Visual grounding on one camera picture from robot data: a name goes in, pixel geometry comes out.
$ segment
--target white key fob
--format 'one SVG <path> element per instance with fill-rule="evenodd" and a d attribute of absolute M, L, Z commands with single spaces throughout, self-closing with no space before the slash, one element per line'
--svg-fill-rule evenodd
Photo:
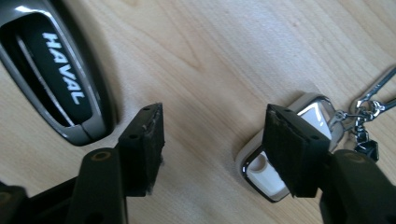
<path fill-rule="evenodd" d="M 331 140 L 332 151 L 344 136 L 342 123 L 336 123 L 329 129 L 328 122 L 334 116 L 335 109 L 330 100 L 321 94 L 306 93 L 289 106 L 313 127 Z M 289 194 L 274 167 L 269 163 L 262 148 L 263 129 L 260 130 L 239 152 L 236 157 L 238 173 L 272 203 L 282 200 Z"/>

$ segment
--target wood grain surface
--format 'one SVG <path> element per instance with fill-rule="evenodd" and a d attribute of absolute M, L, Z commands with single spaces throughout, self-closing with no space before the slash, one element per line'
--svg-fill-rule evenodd
<path fill-rule="evenodd" d="M 338 109 L 396 64 L 395 1 L 68 1 L 106 72 L 120 122 L 85 147 L 65 142 L 0 67 L 0 179 L 29 195 L 114 147 L 137 111 L 164 106 L 166 145 L 153 194 L 128 199 L 130 223 L 321 223 L 316 199 L 269 203 L 234 158 L 267 104 L 321 92 Z M 396 95 L 396 78 L 380 95 Z M 366 125 L 396 184 L 396 109 Z"/>

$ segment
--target black key fob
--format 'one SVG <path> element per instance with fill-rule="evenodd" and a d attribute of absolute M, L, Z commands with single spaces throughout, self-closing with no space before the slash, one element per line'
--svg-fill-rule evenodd
<path fill-rule="evenodd" d="M 0 59 L 47 123 L 75 146 L 111 133 L 110 92 L 62 1 L 2 0 L 0 15 Z"/>

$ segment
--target metal clip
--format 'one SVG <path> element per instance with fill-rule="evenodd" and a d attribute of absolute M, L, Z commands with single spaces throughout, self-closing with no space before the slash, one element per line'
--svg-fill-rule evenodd
<path fill-rule="evenodd" d="M 381 103 L 371 98 L 376 95 L 388 81 L 396 74 L 396 66 L 391 67 L 383 76 L 381 76 L 361 97 L 356 99 L 351 107 L 351 114 L 360 114 L 365 116 L 365 121 L 372 121 L 380 114 L 396 106 L 396 98 L 389 102 Z"/>
<path fill-rule="evenodd" d="M 349 123 L 344 123 L 346 119 L 355 119 Z M 365 120 L 366 116 L 362 114 L 348 114 L 344 110 L 336 110 L 332 118 L 328 122 L 330 131 L 332 131 L 336 123 L 341 122 L 343 124 L 344 132 L 350 131 L 357 126 L 361 126 L 358 120 Z"/>

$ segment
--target key ring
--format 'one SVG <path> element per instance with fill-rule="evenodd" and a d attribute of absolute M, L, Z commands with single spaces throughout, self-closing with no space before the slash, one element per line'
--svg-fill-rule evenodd
<path fill-rule="evenodd" d="M 366 121 L 376 119 L 380 114 L 396 106 L 396 97 L 392 100 L 381 103 L 371 98 L 376 95 L 396 74 L 396 66 L 392 66 L 382 75 L 361 97 L 353 101 L 349 111 L 351 114 L 363 114 Z"/>

